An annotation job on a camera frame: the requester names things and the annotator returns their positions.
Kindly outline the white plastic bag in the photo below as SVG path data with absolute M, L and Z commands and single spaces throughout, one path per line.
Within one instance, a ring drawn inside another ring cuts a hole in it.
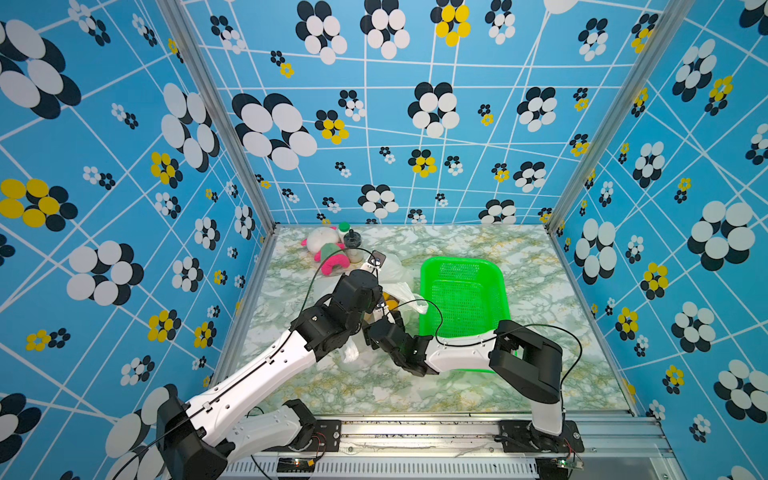
M 361 332 L 366 345 L 387 353 L 395 365 L 425 376 L 430 372 L 425 363 L 429 339 L 408 334 L 399 309 L 387 305 L 379 281 L 385 261 L 383 253 L 370 252 L 360 268 L 341 275 L 332 292 L 315 305 L 333 325 L 344 327 L 347 337 Z

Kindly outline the green plastic basket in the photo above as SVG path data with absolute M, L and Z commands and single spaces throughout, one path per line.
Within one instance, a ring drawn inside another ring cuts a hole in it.
M 513 325 L 504 276 L 483 259 L 433 257 L 421 267 L 421 338 L 427 375 L 451 370 L 492 373 L 496 335 Z

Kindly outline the orange yellow mango toy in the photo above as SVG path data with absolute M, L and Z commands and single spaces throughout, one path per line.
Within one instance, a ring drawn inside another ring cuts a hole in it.
M 384 308 L 387 311 L 393 312 L 399 308 L 399 301 L 395 297 L 388 295 L 386 292 L 382 294 L 382 299 Z

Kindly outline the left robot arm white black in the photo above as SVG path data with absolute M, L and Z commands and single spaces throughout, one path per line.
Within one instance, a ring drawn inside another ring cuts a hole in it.
M 302 310 L 259 357 L 188 401 L 157 410 L 157 448 L 172 479 L 216 479 L 234 458 L 235 427 L 282 384 L 343 347 L 380 300 L 380 268 L 341 275 L 332 293 Z

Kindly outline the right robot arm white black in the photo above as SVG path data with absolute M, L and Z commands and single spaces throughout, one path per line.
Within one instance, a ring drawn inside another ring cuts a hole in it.
M 454 370 L 492 371 L 529 400 L 533 430 L 550 437 L 563 431 L 563 350 L 524 325 L 503 320 L 484 334 L 442 339 L 413 336 L 381 319 L 367 329 L 367 340 L 414 376 Z

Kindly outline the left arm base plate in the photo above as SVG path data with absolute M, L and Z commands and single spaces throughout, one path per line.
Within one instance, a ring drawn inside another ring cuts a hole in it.
M 303 427 L 298 434 L 298 437 L 292 440 L 289 444 L 268 448 L 267 452 L 338 452 L 341 433 L 341 420 L 320 419 L 315 422 L 311 433 Z

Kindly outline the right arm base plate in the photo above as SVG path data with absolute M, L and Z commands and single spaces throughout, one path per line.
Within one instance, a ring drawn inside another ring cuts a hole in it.
M 499 433 L 494 436 L 494 441 L 500 443 L 506 453 L 581 454 L 585 451 L 574 421 L 566 420 L 557 436 L 535 430 L 530 421 L 503 420 L 498 426 Z

